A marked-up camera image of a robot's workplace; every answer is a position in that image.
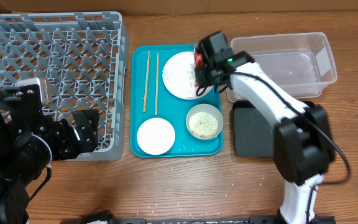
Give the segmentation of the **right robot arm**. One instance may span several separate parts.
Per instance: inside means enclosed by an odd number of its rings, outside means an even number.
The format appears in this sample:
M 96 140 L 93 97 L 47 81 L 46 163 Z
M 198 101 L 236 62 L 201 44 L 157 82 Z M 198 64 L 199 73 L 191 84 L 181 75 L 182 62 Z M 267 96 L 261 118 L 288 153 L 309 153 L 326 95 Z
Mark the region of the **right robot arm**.
M 285 223 L 311 223 L 314 203 L 329 164 L 334 144 L 325 109 L 309 106 L 282 90 L 247 52 L 234 53 L 218 31 L 194 46 L 196 93 L 222 85 L 242 95 L 273 128 L 273 159 L 285 179 L 280 219 Z

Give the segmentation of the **red snack wrapper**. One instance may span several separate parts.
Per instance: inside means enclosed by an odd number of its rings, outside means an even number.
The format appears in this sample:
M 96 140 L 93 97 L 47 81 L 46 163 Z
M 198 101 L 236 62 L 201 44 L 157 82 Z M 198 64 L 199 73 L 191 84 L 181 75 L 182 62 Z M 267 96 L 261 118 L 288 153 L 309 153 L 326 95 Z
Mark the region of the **red snack wrapper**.
M 201 53 L 194 52 L 195 67 L 203 66 L 203 56 Z

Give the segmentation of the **grey bowl with rice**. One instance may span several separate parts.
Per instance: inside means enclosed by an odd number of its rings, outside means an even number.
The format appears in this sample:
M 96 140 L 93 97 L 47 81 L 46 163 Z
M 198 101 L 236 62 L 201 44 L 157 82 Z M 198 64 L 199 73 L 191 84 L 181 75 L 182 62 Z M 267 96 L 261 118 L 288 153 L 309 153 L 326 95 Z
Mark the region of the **grey bowl with rice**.
M 210 104 L 198 104 L 186 116 L 188 131 L 201 140 L 216 138 L 223 130 L 223 124 L 221 112 Z

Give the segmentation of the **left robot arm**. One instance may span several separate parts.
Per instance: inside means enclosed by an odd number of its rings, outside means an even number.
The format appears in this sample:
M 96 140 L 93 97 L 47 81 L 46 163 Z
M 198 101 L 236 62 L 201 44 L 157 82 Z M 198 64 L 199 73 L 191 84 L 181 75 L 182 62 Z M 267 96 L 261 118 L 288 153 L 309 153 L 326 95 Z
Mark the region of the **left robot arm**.
M 74 124 L 42 111 L 47 90 L 38 84 L 0 88 L 0 223 L 27 223 L 33 199 L 26 187 L 52 161 L 76 159 L 98 146 L 98 110 L 73 113 Z

